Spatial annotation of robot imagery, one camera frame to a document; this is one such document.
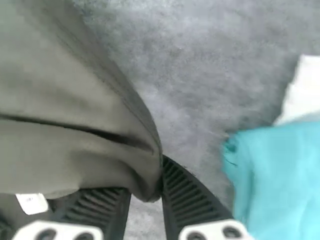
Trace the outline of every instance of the floor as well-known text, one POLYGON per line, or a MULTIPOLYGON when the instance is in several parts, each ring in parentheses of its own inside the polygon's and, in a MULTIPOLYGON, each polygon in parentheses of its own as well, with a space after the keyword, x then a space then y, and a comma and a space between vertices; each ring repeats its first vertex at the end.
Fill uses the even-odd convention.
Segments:
MULTIPOLYGON (((320 55, 320 2, 73 2, 145 100, 164 153, 231 208, 220 144, 280 113, 299 55, 320 55)), ((166 239, 161 201, 132 200, 124 239, 166 239)))

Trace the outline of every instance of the white label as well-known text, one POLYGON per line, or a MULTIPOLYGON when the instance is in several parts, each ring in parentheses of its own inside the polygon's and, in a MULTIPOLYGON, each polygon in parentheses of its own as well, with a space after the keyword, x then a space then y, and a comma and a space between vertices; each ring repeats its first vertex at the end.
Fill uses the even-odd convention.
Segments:
POLYGON ((48 202, 41 193, 16 194, 16 198, 27 215, 44 213, 49 209, 48 202))

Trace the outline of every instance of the teal fabric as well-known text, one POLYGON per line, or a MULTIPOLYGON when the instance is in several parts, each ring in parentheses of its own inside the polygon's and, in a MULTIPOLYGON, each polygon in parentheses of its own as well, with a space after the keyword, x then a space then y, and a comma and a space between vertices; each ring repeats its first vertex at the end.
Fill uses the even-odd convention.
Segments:
POLYGON ((222 155, 233 215, 254 238, 320 239, 320 122, 238 132, 222 155))

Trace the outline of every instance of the white paper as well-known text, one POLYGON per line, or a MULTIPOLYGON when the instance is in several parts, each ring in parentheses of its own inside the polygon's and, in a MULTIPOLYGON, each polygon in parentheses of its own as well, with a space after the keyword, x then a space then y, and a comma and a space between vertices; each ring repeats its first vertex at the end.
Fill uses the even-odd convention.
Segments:
POLYGON ((16 198, 27 215, 44 213, 49 209, 48 202, 41 193, 16 194, 16 198))

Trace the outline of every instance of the white object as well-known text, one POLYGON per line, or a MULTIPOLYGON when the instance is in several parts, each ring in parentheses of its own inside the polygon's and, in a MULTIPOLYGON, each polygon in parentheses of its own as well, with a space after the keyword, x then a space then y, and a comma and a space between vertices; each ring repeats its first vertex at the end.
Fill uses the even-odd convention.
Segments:
POLYGON ((310 114, 312 119, 320 120, 320 56, 302 55, 294 79, 287 87, 282 113, 273 124, 303 120, 310 114))
POLYGON ((16 194, 16 198, 22 210, 27 215, 44 213, 49 209, 48 202, 41 193, 16 194))
POLYGON ((75 240, 82 234, 89 234, 93 240, 103 240, 102 231, 94 226, 50 221, 35 221, 19 229, 12 240, 36 240, 38 236, 49 234, 54 240, 75 240))
POLYGON ((254 240, 246 227, 233 219, 186 226, 179 240, 254 240))

